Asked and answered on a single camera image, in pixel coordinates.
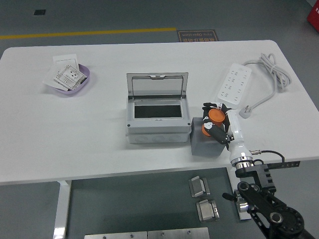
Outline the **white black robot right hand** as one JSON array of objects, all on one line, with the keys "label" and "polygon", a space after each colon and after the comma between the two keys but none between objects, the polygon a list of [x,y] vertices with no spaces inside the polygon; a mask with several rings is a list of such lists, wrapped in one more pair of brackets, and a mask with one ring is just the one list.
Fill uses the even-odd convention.
[{"label": "white black robot right hand", "polygon": [[226,146],[231,165],[237,167],[240,163],[251,163],[252,153],[245,146],[235,110],[223,103],[204,103],[202,109],[202,132]]}]

